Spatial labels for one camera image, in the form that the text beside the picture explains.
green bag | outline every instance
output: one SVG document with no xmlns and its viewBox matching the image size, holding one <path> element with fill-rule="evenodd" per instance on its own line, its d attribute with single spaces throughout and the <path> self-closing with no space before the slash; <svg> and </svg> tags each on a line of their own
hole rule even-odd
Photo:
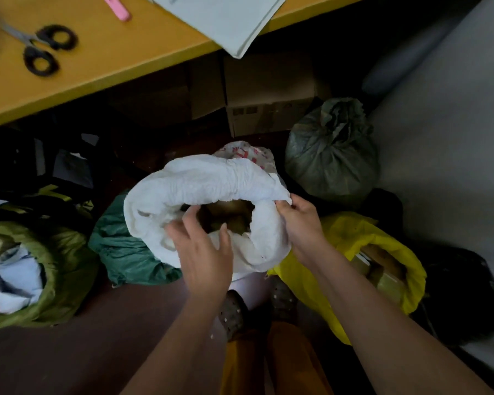
<svg viewBox="0 0 494 395">
<path fill-rule="evenodd" d="M 291 129 L 285 171 L 309 194 L 356 208 L 379 178 L 372 131 L 358 100 L 328 99 Z"/>
<path fill-rule="evenodd" d="M 48 223 L 37 233 L 16 222 L 0 222 L 0 235 L 24 245 L 45 274 L 37 303 L 12 314 L 0 314 L 0 328 L 10 325 L 40 327 L 68 321 L 93 286 L 99 259 L 86 246 L 86 237 Z"/>
<path fill-rule="evenodd" d="M 143 240 L 130 235 L 123 214 L 126 194 L 119 194 L 97 221 L 88 246 L 99 254 L 114 285 L 176 281 L 181 270 L 156 259 Z"/>
</svg>

forearm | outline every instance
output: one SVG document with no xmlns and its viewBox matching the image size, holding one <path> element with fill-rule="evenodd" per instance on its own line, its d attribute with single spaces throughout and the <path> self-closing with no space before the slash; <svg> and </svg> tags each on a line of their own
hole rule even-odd
<svg viewBox="0 0 494 395">
<path fill-rule="evenodd" d="M 181 393 L 194 357 L 210 331 L 219 305 L 219 302 L 189 298 L 121 395 Z"/>
<path fill-rule="evenodd" d="M 311 270 L 378 394 L 493 393 L 326 243 Z"/>
</svg>

yellow tabletop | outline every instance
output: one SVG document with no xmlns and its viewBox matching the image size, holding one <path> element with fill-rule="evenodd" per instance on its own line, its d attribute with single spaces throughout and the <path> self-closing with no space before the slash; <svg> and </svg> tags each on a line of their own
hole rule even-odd
<svg viewBox="0 0 494 395">
<path fill-rule="evenodd" d="M 79 36 L 71 52 L 52 52 L 60 71 L 27 71 L 18 40 L 0 32 L 0 124 L 196 58 L 220 47 L 147 0 L 121 0 L 121 22 L 104 0 L 0 0 L 3 19 L 23 32 L 60 24 Z M 266 25 L 270 32 L 360 0 L 287 0 Z"/>
</svg>

person's left arm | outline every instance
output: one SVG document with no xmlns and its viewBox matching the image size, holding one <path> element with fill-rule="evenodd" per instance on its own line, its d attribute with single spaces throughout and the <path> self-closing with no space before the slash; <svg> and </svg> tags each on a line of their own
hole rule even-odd
<svg viewBox="0 0 494 395">
<path fill-rule="evenodd" d="M 181 393 L 194 357 L 229 289 L 233 256 L 227 227 L 223 225 L 220 229 L 217 250 L 196 219 L 198 209 L 190 207 L 183 222 L 172 222 L 166 227 L 178 250 L 189 298 L 121 395 Z"/>
</svg>

black scissors handle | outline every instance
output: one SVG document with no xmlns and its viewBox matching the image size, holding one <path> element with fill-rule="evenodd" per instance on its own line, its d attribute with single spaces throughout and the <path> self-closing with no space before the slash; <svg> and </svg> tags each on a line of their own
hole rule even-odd
<svg viewBox="0 0 494 395">
<path fill-rule="evenodd" d="M 47 67 L 44 70 L 37 69 L 35 66 L 37 59 L 44 59 L 46 61 Z M 36 47 L 26 47 L 24 50 L 24 64 L 26 64 L 28 71 L 42 77 L 51 76 L 59 68 L 58 62 L 53 55 Z"/>
<path fill-rule="evenodd" d="M 67 40 L 63 42 L 55 40 L 55 35 L 57 33 L 65 33 Z M 73 50 L 78 43 L 77 35 L 70 28 L 62 25 L 45 26 L 35 34 L 40 40 L 46 42 L 53 48 L 53 50 Z"/>
</svg>

